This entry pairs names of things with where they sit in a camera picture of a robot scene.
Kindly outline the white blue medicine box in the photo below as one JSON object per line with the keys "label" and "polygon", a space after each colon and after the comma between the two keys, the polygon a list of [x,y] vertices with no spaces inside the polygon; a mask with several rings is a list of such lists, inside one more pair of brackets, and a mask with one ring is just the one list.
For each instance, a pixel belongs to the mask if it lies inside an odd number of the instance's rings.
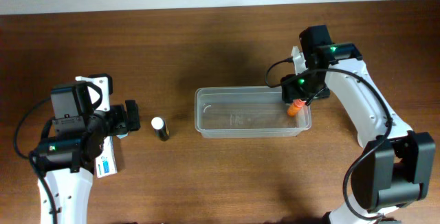
{"label": "white blue medicine box", "polygon": [[118,172],[113,149],[113,138],[104,139],[103,151],[95,160],[97,178],[115,175]]}

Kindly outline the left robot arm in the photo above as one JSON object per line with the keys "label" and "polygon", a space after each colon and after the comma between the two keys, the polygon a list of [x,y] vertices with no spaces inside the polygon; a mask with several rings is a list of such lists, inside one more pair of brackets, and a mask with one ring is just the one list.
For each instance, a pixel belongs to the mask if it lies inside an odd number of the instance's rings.
{"label": "left robot arm", "polygon": [[86,223],[95,160],[105,138],[140,129],[135,100],[101,111],[104,92],[92,82],[57,85],[50,100],[54,118],[29,154],[38,177],[42,223]]}

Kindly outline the black bottle white cap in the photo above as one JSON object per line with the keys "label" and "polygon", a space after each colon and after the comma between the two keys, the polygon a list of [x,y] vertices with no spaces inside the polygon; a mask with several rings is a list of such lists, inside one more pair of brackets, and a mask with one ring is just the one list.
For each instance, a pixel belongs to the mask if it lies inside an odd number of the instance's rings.
{"label": "black bottle white cap", "polygon": [[153,127],[156,136],[163,142],[170,138],[169,130],[165,121],[161,117],[154,117],[151,120],[151,126]]}

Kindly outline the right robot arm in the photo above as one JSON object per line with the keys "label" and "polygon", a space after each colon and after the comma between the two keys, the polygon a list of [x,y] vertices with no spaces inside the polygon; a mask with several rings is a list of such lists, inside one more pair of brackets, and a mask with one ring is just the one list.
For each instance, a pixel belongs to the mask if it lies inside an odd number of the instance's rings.
{"label": "right robot arm", "polygon": [[283,101],[297,107],[333,92],[363,149],[344,176],[343,204],[322,222],[394,223],[387,214],[426,198],[435,141],[394,112],[354,44],[334,43],[326,25],[308,27],[299,39],[302,51],[290,58],[296,72],[280,81]]}

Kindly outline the orange tube white cap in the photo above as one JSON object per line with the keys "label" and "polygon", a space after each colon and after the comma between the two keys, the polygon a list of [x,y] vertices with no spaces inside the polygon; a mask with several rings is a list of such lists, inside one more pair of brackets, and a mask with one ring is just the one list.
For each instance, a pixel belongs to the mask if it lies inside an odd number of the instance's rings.
{"label": "orange tube white cap", "polygon": [[305,103],[301,99],[294,100],[287,110],[288,116],[294,117],[304,107]]}

